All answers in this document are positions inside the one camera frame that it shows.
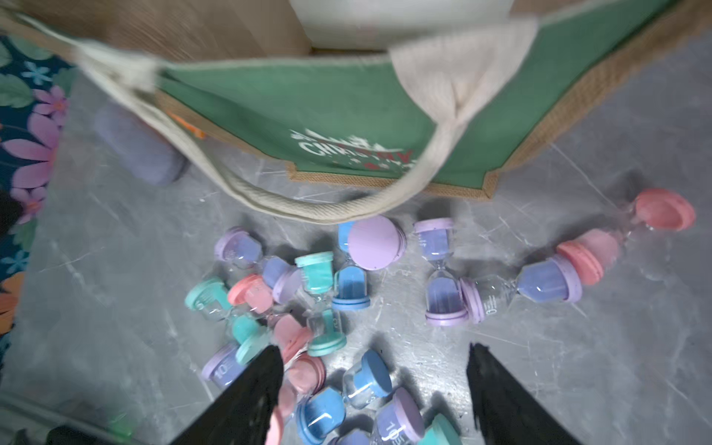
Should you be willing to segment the green canvas Christmas bag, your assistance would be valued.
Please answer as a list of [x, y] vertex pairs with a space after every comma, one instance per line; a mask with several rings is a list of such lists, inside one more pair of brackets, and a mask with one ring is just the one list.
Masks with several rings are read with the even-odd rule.
[[519, 1], [391, 48], [314, 49], [286, 1], [5, 1], [1, 29], [79, 69], [224, 193], [363, 220], [422, 191], [487, 200], [708, 1]]

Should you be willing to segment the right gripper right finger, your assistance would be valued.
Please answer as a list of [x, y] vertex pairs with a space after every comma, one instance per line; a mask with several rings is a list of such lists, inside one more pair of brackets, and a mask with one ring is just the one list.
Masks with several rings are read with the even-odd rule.
[[467, 382], [476, 429], [487, 444], [577, 444], [480, 343], [469, 346]]

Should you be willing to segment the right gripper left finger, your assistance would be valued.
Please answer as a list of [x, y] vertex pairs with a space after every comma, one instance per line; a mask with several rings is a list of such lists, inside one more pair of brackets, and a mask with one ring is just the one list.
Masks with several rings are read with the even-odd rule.
[[265, 348], [172, 444], [265, 443], [283, 378], [280, 350]]

